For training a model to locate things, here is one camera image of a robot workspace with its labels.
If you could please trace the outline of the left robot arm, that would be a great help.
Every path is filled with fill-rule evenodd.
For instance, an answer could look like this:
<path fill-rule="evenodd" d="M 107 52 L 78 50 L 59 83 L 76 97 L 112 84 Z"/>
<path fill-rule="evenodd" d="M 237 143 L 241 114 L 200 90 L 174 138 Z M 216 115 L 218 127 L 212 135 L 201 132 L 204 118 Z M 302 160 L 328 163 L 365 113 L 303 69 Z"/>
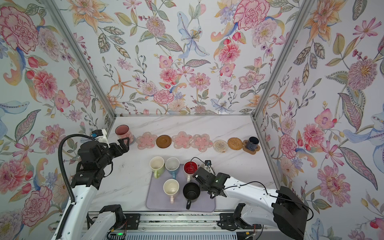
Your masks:
<path fill-rule="evenodd" d="M 66 141 L 75 137 L 86 138 L 87 142 L 78 150 L 81 161 L 70 181 L 63 162 L 63 147 Z M 102 240 L 108 231 L 127 224 L 121 205 L 108 205 L 100 210 L 90 228 L 83 231 L 91 203 L 102 180 L 107 177 L 105 168 L 113 165 L 114 158 L 129 151 L 129 143 L 128 137 L 119 139 L 117 143 L 109 143 L 104 129 L 95 130 L 89 136 L 68 135 L 61 140 L 58 146 L 59 167 L 70 198 L 53 236 L 54 240 Z"/>

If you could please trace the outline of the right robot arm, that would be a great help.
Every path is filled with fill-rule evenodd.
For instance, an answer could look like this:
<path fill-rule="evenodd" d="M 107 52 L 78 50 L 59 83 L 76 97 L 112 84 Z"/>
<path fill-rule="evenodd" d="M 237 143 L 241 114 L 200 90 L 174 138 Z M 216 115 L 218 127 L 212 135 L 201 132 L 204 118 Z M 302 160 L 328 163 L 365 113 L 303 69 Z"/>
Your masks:
<path fill-rule="evenodd" d="M 233 213 L 235 225 L 244 229 L 251 225 L 278 228 L 294 239 L 304 239 L 309 214 L 313 211 L 289 188 L 267 189 L 252 181 L 244 183 L 228 174 L 197 168 L 193 178 L 211 198 L 222 196 L 240 200 Z"/>

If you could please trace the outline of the white embroidered round coaster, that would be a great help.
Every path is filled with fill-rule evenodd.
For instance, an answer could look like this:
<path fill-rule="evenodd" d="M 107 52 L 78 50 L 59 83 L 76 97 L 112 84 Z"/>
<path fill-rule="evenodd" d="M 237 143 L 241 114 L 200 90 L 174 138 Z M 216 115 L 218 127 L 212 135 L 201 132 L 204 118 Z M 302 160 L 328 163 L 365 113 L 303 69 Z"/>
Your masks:
<path fill-rule="evenodd" d="M 229 149 L 229 145 L 226 141 L 224 140 L 216 140 L 214 143 L 213 143 L 213 148 L 216 152 L 218 153 L 225 153 L 228 151 Z"/>

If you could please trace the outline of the pink flower coaster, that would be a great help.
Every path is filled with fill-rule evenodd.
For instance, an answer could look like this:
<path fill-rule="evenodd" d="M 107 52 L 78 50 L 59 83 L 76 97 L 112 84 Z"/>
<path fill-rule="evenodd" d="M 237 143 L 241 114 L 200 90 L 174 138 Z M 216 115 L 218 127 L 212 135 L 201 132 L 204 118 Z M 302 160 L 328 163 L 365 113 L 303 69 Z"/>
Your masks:
<path fill-rule="evenodd" d="M 198 149 L 200 152 L 206 152 L 208 148 L 213 147 L 213 142 L 208 134 L 194 135 L 191 142 L 191 147 Z"/>
<path fill-rule="evenodd" d="M 150 132 L 143 133 L 142 136 L 139 136 L 136 139 L 136 142 L 138 144 L 138 149 L 144 150 L 144 149 L 154 148 L 156 145 L 157 138 L 158 138 L 157 135 L 153 135 Z"/>
<path fill-rule="evenodd" d="M 177 135 L 172 136 L 171 139 L 175 149 L 188 149 L 191 147 L 193 136 L 181 131 Z"/>

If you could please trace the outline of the small dark blue mug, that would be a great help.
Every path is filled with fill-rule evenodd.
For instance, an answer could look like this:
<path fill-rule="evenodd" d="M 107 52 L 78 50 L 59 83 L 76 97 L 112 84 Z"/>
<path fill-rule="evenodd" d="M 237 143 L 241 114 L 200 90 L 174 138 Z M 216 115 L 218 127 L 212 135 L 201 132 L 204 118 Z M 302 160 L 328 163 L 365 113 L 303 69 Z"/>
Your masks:
<path fill-rule="evenodd" d="M 259 146 L 259 139 L 257 137 L 250 137 L 248 139 L 248 142 L 246 144 L 246 148 L 249 150 L 249 151 L 256 151 L 257 147 Z"/>

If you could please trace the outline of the brown wooden round coaster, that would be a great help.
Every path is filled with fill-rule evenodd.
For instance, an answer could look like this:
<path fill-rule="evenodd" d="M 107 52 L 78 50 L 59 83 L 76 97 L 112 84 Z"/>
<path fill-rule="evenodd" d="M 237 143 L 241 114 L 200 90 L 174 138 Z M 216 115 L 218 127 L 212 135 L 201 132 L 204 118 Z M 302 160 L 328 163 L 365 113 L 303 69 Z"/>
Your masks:
<path fill-rule="evenodd" d="M 161 149 L 168 148 L 171 144 L 172 138 L 168 135 L 161 135 L 156 139 L 156 145 Z"/>

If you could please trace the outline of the woven rattan round coaster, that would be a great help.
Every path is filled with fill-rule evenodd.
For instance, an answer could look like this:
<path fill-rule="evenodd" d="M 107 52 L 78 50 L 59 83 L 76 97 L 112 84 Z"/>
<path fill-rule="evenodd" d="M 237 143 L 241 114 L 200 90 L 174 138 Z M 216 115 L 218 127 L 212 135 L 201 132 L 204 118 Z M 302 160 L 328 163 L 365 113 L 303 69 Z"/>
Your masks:
<path fill-rule="evenodd" d="M 239 138 L 230 138 L 227 141 L 227 144 L 230 149 L 239 151 L 243 148 L 243 141 Z"/>

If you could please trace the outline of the brown paw shaped coaster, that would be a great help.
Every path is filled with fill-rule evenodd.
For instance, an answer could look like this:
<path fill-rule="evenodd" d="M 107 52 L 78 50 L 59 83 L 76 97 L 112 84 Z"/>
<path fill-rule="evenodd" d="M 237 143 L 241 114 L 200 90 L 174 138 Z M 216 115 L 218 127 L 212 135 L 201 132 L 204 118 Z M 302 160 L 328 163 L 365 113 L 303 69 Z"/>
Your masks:
<path fill-rule="evenodd" d="M 248 140 L 244 140 L 243 141 L 243 148 L 242 148 L 243 151 L 245 151 L 246 153 L 249 153 L 251 155 L 255 155 L 257 152 L 259 152 L 261 150 L 261 146 L 260 145 L 257 145 L 255 150 L 249 150 L 246 147 L 247 143 L 248 143 Z"/>

